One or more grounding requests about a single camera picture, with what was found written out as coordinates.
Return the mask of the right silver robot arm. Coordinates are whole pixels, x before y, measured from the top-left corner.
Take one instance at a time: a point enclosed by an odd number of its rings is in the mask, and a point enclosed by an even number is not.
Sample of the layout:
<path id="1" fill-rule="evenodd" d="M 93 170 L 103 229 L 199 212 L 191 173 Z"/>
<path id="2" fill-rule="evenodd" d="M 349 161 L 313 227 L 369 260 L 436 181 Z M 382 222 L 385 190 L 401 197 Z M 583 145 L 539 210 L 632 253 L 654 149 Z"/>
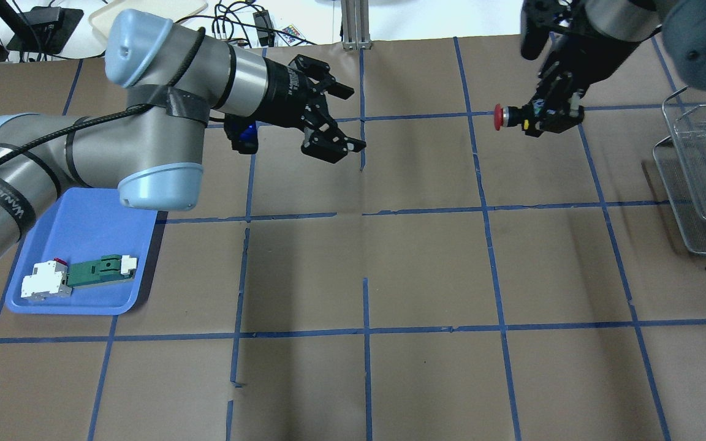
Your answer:
<path id="1" fill-rule="evenodd" d="M 520 32 L 524 59 L 537 59 L 551 34 L 558 40 L 532 98 L 518 108 L 496 106 L 497 129 L 540 137 L 579 125 L 590 86 L 610 78 L 656 34 L 686 85 L 706 91 L 706 1 L 525 1 Z"/>

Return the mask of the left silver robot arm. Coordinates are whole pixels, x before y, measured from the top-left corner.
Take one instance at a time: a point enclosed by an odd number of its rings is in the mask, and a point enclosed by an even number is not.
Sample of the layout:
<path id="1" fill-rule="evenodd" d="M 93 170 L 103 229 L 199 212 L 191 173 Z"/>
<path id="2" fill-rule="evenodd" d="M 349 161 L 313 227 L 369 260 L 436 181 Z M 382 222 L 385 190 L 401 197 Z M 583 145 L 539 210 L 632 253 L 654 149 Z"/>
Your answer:
<path id="1" fill-rule="evenodd" d="M 346 100 L 330 65 L 302 54 L 287 65 L 137 9 L 115 18 L 105 73 L 127 94 L 123 111 L 96 118 L 0 116 L 0 258 L 70 188 L 115 188 L 135 209 L 188 211 L 198 203 L 205 131 L 221 112 L 240 154 L 248 129 L 302 131 L 303 154 L 337 163 L 365 142 L 347 136 L 326 97 Z"/>

